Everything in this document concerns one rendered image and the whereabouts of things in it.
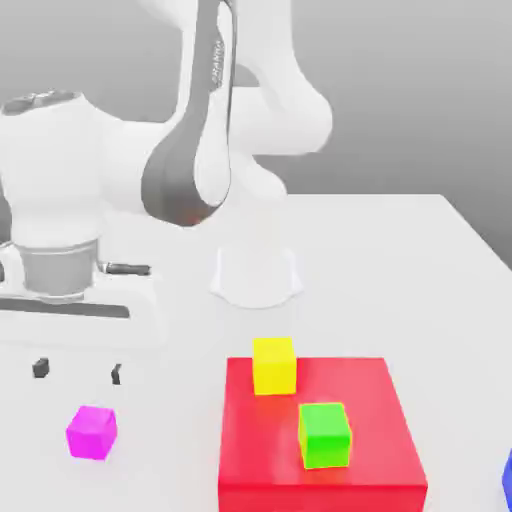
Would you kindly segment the large red box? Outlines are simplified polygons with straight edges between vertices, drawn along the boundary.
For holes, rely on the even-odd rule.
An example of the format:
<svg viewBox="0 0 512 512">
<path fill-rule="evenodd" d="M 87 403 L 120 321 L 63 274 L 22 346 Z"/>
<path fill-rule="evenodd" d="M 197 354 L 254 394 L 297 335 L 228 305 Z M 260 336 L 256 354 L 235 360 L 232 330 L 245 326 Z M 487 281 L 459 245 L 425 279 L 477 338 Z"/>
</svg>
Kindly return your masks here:
<svg viewBox="0 0 512 512">
<path fill-rule="evenodd" d="M 257 396 L 252 361 L 227 362 L 219 512 L 423 512 L 428 488 L 386 362 L 301 358 L 297 392 Z M 346 468 L 307 470 L 298 443 L 303 403 L 344 405 Z"/>
</svg>

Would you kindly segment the small yellow cube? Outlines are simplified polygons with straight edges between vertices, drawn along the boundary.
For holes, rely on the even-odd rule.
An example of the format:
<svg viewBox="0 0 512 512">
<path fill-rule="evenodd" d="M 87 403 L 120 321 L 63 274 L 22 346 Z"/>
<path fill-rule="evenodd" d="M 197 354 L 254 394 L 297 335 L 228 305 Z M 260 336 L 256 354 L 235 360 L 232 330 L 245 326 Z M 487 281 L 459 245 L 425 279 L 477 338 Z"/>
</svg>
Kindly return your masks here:
<svg viewBox="0 0 512 512">
<path fill-rule="evenodd" d="M 295 394 L 297 357 L 292 338 L 255 338 L 252 375 L 257 396 Z"/>
</svg>

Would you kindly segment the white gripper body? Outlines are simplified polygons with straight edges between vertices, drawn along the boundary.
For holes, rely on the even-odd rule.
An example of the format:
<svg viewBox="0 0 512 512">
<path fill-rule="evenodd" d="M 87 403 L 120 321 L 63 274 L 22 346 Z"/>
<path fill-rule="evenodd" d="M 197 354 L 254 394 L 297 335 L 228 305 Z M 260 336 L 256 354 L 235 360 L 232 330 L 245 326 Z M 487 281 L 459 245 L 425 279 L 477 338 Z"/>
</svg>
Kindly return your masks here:
<svg viewBox="0 0 512 512">
<path fill-rule="evenodd" d="M 95 276 L 76 302 L 44 302 L 0 285 L 0 343 L 45 347 L 158 347 L 166 327 L 153 276 Z"/>
</svg>

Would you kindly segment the small blue cube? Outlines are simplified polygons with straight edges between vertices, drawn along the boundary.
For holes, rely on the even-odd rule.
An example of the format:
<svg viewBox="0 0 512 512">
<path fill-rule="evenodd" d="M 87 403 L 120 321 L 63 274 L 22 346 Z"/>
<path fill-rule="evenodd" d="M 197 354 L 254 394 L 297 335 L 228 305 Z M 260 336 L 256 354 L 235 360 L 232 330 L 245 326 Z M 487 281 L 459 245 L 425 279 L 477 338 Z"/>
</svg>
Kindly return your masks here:
<svg viewBox="0 0 512 512">
<path fill-rule="evenodd" d="M 501 482 L 508 511 L 512 512 L 512 448 L 503 468 Z"/>
</svg>

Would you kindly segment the small green cube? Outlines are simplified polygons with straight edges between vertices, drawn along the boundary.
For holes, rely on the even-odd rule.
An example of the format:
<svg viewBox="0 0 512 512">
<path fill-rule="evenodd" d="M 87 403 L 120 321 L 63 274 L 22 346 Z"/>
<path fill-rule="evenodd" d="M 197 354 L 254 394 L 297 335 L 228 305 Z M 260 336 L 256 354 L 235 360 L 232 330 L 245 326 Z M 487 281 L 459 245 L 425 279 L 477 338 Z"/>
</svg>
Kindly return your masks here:
<svg viewBox="0 0 512 512">
<path fill-rule="evenodd" d="M 341 402 L 298 406 L 298 442 L 306 470 L 346 468 L 353 434 Z"/>
</svg>

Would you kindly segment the small magenta cube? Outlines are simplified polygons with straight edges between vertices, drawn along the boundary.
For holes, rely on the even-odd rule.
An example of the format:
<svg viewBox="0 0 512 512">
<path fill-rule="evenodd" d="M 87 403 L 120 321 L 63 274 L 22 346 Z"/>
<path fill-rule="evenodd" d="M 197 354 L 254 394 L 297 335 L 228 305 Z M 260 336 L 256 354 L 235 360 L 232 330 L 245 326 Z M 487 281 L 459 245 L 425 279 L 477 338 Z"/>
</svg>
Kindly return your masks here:
<svg viewBox="0 0 512 512">
<path fill-rule="evenodd" d="M 114 410 L 80 406 L 66 428 L 66 439 L 73 457 L 105 460 L 117 439 Z"/>
</svg>

